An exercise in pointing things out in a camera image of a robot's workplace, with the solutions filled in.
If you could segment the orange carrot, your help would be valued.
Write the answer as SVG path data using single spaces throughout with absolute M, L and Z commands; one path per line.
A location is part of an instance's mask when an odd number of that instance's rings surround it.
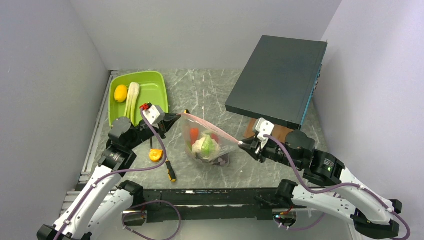
M 199 138 L 199 129 L 197 127 L 190 128 L 189 136 L 191 144 L 194 144 Z

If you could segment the dark red onion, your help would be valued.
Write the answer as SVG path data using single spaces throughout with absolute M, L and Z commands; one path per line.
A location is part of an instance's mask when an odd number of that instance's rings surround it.
M 212 161 L 213 166 L 225 167 L 230 163 L 228 154 L 222 155 Z

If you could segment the red tomato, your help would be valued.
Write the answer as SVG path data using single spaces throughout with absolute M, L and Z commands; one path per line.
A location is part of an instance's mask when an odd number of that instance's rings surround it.
M 219 136 L 215 133 L 210 134 L 211 139 L 213 139 L 217 144 L 220 142 Z

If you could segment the clear zip top bag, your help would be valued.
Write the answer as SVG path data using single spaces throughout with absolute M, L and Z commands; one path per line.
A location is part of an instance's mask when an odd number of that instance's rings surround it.
M 181 130 L 187 155 L 211 166 L 228 166 L 230 153 L 239 141 L 212 123 L 189 113 L 180 114 Z

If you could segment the white cauliflower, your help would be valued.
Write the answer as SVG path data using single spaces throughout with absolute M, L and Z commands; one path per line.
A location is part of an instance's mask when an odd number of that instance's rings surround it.
M 220 147 L 210 135 L 205 135 L 192 145 L 191 152 L 197 159 L 212 160 L 218 157 Z

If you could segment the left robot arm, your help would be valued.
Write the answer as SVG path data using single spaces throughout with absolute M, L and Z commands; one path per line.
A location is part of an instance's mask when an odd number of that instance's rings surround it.
M 162 203 L 160 199 L 146 198 L 141 185 L 122 178 L 139 171 L 132 168 L 137 157 L 135 147 L 156 137 L 161 148 L 166 149 L 163 140 L 181 114 L 148 109 L 141 111 L 141 116 L 138 125 L 125 116 L 113 121 L 106 149 L 88 183 L 53 225 L 41 226 L 37 239 L 95 240 L 106 224 L 123 211 Z

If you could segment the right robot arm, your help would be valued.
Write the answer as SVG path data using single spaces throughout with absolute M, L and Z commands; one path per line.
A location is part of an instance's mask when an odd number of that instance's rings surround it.
M 238 146 L 261 163 L 269 159 L 292 168 L 298 182 L 280 182 L 275 194 L 280 207 L 321 211 L 371 239 L 400 239 L 400 225 L 405 223 L 400 216 L 403 204 L 370 190 L 338 158 L 315 149 L 315 141 L 302 131 L 290 132 L 284 143 L 259 133 Z

